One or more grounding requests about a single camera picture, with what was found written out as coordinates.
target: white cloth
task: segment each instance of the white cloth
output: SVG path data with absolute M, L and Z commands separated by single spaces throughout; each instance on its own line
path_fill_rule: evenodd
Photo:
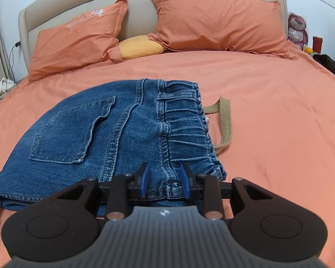
M 16 83 L 14 83 L 11 79 L 3 77 L 0 81 L 0 96 L 12 89 L 15 85 Z

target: plastic bag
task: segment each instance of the plastic bag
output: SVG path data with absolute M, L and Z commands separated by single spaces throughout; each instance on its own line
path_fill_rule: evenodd
M 306 20 L 293 12 L 288 12 L 287 40 L 293 42 L 302 51 L 308 45 L 309 41 Z

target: orange bed sheet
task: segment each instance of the orange bed sheet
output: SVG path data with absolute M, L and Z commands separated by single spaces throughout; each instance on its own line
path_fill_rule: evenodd
M 335 268 L 335 76 L 291 46 L 295 60 L 250 53 L 164 53 L 81 69 L 28 84 L 0 102 L 0 171 L 26 130 L 64 98 L 140 78 L 199 83 L 203 104 L 231 100 L 233 136 L 219 155 L 227 180 L 242 176 L 318 214 L 328 228 L 320 256 Z M 210 135 L 220 139 L 218 118 Z M 228 202 L 226 212 L 232 215 Z M 0 209 L 0 231 L 12 212 Z M 0 238 L 0 267 L 9 261 Z

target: metal bolt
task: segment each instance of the metal bolt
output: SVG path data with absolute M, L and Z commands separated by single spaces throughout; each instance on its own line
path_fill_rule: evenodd
M 107 219 L 113 220 L 113 221 L 122 220 L 122 219 L 124 219 L 124 214 L 119 212 L 119 211 L 113 211 L 113 212 L 107 214 Z
M 220 213 L 219 211 L 212 210 L 212 211 L 208 211 L 205 214 L 205 217 L 208 218 L 209 220 L 220 220 L 223 218 L 223 214 Z

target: black bag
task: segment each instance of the black bag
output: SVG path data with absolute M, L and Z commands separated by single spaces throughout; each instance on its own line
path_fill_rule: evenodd
M 325 67 L 327 70 L 335 74 L 335 61 L 333 61 L 328 55 L 314 54 L 313 58 L 315 61 L 319 62 L 323 67 Z

